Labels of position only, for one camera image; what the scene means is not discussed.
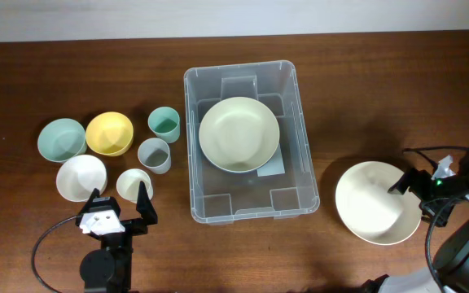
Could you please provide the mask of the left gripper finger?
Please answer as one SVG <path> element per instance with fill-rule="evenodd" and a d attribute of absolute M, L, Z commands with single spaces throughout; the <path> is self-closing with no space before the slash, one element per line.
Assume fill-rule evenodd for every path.
<path fill-rule="evenodd" d="M 100 197 L 100 191 L 97 188 L 94 188 L 89 199 L 86 201 L 85 206 L 90 207 L 93 201 Z"/>
<path fill-rule="evenodd" d="M 151 203 L 146 184 L 143 181 L 140 181 L 138 185 L 136 210 L 146 225 L 155 225 L 158 223 L 156 210 Z"/>

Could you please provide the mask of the white bowl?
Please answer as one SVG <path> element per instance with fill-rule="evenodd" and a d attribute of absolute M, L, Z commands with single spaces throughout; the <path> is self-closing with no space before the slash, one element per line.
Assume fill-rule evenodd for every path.
<path fill-rule="evenodd" d="M 92 155 L 77 155 L 65 162 L 56 175 L 56 188 L 71 202 L 85 202 L 94 189 L 102 195 L 107 186 L 104 163 Z"/>

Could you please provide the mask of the grey cup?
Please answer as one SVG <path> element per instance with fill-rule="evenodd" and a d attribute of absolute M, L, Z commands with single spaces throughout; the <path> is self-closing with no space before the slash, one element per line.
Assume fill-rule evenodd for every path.
<path fill-rule="evenodd" d="M 138 160 L 154 174 L 167 173 L 171 168 L 168 143 L 160 138 L 148 138 L 138 147 Z"/>

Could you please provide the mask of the yellow bowl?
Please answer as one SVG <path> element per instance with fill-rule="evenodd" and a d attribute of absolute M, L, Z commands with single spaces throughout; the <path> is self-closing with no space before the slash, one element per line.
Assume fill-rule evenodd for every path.
<path fill-rule="evenodd" d="M 97 154 L 123 155 L 133 144 L 134 126 L 122 113 L 104 112 L 88 124 L 85 139 L 88 147 Z"/>

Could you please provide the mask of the mint green bowl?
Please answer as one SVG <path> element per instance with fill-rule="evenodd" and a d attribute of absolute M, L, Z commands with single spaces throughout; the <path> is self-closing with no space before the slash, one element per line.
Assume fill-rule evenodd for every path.
<path fill-rule="evenodd" d="M 74 156 L 85 154 L 85 129 L 73 119 L 53 120 L 40 132 L 37 149 L 46 160 L 64 163 Z"/>

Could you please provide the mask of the teal green cup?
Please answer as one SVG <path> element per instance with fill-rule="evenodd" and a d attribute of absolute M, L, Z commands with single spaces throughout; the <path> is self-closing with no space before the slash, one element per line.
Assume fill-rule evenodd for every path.
<path fill-rule="evenodd" d="M 156 108 L 147 123 L 150 130 L 167 143 L 174 143 L 180 137 L 180 116 L 171 107 Z"/>

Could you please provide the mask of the beige plate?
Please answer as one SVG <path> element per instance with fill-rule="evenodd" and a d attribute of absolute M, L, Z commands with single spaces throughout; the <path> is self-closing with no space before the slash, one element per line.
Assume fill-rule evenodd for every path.
<path fill-rule="evenodd" d="M 278 120 L 264 103 L 248 97 L 221 100 L 199 125 L 199 146 L 215 167 L 249 173 L 266 164 L 281 138 Z"/>

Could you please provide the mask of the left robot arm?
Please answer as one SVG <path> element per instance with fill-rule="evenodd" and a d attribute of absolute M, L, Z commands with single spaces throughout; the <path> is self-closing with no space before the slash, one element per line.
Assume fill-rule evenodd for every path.
<path fill-rule="evenodd" d="M 136 210 L 140 217 L 120 220 L 120 206 L 113 197 L 102 197 L 95 189 L 76 216 L 83 234 L 100 241 L 100 248 L 81 261 L 80 275 L 85 292 L 128 292 L 131 289 L 133 237 L 148 233 L 158 223 L 147 187 L 138 184 Z"/>

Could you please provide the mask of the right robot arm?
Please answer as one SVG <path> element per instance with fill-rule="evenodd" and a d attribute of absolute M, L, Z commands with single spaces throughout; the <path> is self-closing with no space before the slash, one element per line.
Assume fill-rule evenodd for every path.
<path fill-rule="evenodd" d="M 403 276 L 387 274 L 367 280 L 358 292 L 469 292 L 469 220 L 443 242 L 436 254 L 430 251 L 433 231 L 444 227 L 459 203 L 469 201 L 469 146 L 459 148 L 465 155 L 458 172 L 441 177 L 445 167 L 432 161 L 433 173 L 410 168 L 389 189 L 390 194 L 410 191 L 420 200 L 419 209 L 429 223 L 424 250 L 427 267 Z"/>

